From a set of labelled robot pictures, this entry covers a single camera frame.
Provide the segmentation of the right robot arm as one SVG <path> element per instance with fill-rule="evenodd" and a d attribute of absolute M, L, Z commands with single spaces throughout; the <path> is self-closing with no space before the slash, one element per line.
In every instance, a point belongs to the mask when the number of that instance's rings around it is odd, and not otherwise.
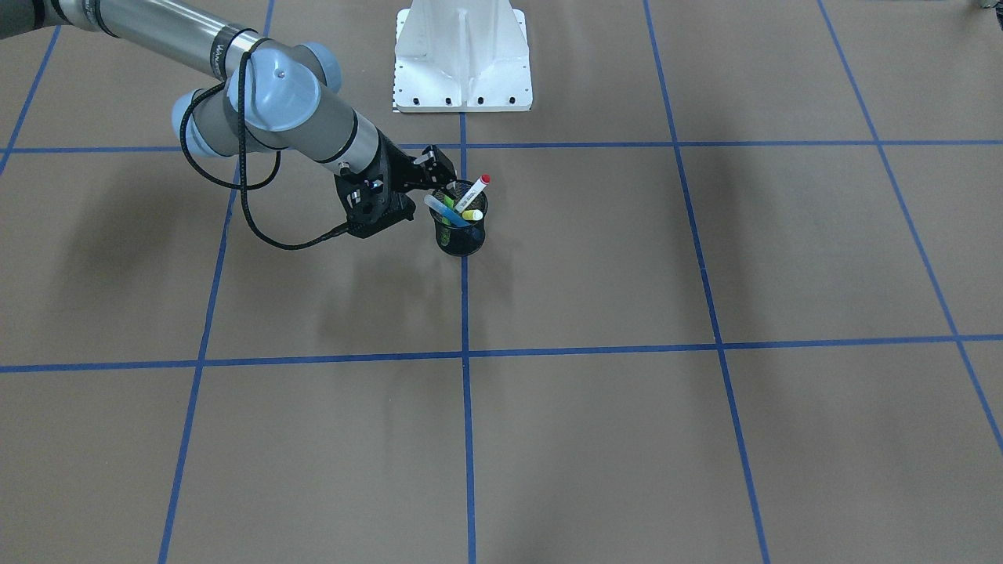
<path fill-rule="evenodd" d="M 248 202 L 276 178 L 248 181 L 248 154 L 282 157 L 293 150 L 332 172 L 346 221 L 308 240 L 343 234 L 368 238 L 415 217 L 411 190 L 446 190 L 454 165 L 437 146 L 409 156 L 364 115 L 341 100 L 341 68 L 322 44 L 290 46 L 182 1 L 4 1 L 2 37 L 58 25 L 103 33 L 212 76 L 173 108 L 173 128 L 187 163 L 237 157 L 236 181 L 208 181 L 236 190 L 248 228 L 261 240 Z"/>

